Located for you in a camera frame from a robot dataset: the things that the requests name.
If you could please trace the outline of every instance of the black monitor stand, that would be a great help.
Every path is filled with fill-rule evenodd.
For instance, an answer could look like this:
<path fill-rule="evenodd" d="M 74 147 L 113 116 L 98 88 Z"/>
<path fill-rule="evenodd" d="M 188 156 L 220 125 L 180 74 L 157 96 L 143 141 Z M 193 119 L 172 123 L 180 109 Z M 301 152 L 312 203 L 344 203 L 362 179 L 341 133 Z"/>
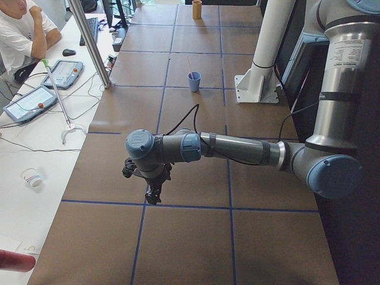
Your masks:
<path fill-rule="evenodd" d="M 121 0 L 116 0 L 116 4 L 118 6 L 120 20 L 121 20 L 121 27 L 117 29 L 116 34 L 113 37 L 113 43 L 112 47 L 115 52 L 119 52 L 121 45 L 124 42 L 124 38 L 126 36 L 126 33 L 128 31 L 128 25 L 125 20 L 125 14 L 123 10 L 123 6 L 121 3 Z"/>

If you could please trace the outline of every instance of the blue cup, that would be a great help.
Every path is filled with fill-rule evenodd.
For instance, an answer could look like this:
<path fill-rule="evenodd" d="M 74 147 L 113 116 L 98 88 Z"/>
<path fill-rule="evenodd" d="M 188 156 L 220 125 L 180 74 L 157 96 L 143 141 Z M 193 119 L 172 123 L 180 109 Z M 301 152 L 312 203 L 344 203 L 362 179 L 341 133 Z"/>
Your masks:
<path fill-rule="evenodd" d="M 188 74 L 190 91 L 197 92 L 200 89 L 201 74 L 199 72 L 193 71 Z"/>

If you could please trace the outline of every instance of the straw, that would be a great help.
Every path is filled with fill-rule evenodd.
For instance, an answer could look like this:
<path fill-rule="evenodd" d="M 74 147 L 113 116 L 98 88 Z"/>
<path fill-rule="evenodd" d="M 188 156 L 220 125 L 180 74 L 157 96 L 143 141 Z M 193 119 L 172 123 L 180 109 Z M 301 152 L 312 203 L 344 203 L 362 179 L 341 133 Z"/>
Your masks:
<path fill-rule="evenodd" d="M 189 64 L 189 69 L 190 69 L 190 75 L 191 75 L 191 79 L 194 80 L 194 77 L 192 76 L 192 71 L 191 71 L 191 65 L 190 65 L 190 60 L 189 60 L 189 56 L 186 55 L 186 57 L 188 58 L 188 64 Z"/>

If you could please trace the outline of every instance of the tablet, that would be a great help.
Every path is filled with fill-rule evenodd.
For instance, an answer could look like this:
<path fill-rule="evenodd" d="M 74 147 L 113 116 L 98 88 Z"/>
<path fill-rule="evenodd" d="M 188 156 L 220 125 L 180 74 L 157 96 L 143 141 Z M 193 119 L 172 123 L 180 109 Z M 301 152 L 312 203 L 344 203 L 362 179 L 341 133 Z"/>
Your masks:
<path fill-rule="evenodd" d="M 3 110 L 15 122 L 24 122 L 34 119 L 57 101 L 57 95 L 41 85 L 9 103 Z"/>
<path fill-rule="evenodd" d="M 50 69 L 55 85 L 58 89 L 66 90 L 69 89 L 78 76 L 81 74 L 83 69 L 83 63 L 80 61 L 63 61 L 59 60 Z M 42 85 L 47 88 L 53 89 L 53 84 L 47 75 L 42 81 Z"/>

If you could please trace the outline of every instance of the white t-shirt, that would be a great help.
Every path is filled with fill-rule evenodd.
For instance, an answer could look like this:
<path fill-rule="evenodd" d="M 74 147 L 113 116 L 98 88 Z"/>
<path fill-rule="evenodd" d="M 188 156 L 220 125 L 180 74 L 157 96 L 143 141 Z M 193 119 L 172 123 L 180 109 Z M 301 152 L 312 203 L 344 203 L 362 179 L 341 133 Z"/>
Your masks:
<path fill-rule="evenodd" d="M 34 21 L 29 9 L 36 6 L 27 0 L 27 13 L 21 19 L 12 18 L 0 10 L 0 52 L 8 74 L 21 67 L 32 64 L 30 56 L 34 39 Z M 57 26 L 42 12 L 42 27 L 47 34 Z"/>

